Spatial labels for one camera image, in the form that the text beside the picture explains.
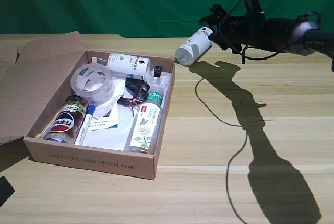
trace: pepsi can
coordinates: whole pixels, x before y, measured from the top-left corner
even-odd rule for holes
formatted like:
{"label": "pepsi can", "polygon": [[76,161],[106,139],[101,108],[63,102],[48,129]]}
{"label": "pepsi can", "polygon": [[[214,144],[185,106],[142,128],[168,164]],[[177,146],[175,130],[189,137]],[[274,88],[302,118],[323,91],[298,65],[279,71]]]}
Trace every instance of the pepsi can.
{"label": "pepsi can", "polygon": [[74,144],[87,108],[88,102],[83,97],[78,95],[67,97],[45,139]]}

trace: white marker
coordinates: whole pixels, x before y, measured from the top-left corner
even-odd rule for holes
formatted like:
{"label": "white marker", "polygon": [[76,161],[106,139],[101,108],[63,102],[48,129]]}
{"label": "white marker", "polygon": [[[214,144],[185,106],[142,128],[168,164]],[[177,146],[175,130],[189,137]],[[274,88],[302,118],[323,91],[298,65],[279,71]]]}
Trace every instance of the white marker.
{"label": "white marker", "polygon": [[80,131],[78,133],[78,136],[75,140],[75,145],[82,145],[82,142],[84,142],[84,138],[87,134],[87,130],[88,130],[88,127],[89,127],[89,124],[90,124],[90,121],[93,117],[93,114],[94,114],[94,111],[95,111],[95,105],[90,105],[88,110],[87,110],[87,114],[86,114],[86,117],[81,125],[81,128],[80,128]]}

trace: tape roll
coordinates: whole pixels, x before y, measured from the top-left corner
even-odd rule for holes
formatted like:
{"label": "tape roll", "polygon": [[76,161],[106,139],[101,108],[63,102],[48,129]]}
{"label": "tape roll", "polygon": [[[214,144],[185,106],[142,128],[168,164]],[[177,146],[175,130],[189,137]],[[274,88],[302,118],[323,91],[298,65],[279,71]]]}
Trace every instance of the tape roll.
{"label": "tape roll", "polygon": [[107,102],[114,93],[110,70],[104,65],[91,63],[77,69],[71,78],[73,91],[91,105]]}

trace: clear plastic bottle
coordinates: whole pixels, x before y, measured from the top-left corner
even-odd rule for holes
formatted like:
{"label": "clear plastic bottle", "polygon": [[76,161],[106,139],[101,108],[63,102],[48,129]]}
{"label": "clear plastic bottle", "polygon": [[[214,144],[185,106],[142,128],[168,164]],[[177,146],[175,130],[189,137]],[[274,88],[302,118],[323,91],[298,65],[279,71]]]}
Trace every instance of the clear plastic bottle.
{"label": "clear plastic bottle", "polygon": [[152,154],[156,145],[164,89],[161,87],[161,67],[156,66],[149,82],[150,89],[143,104],[138,108],[124,151]]}

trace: wood grain surface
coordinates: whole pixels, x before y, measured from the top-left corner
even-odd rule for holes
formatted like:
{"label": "wood grain surface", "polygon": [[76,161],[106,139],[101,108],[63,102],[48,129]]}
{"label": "wood grain surface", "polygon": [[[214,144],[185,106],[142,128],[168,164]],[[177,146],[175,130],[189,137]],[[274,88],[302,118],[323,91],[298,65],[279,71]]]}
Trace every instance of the wood grain surface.
{"label": "wood grain surface", "polygon": [[[45,36],[2,34],[0,48]],[[87,49],[169,57],[185,40],[82,35]],[[0,146],[15,189],[0,223],[333,223],[333,81],[322,54],[242,65],[213,45],[176,65],[154,181],[33,162],[17,140]]]}

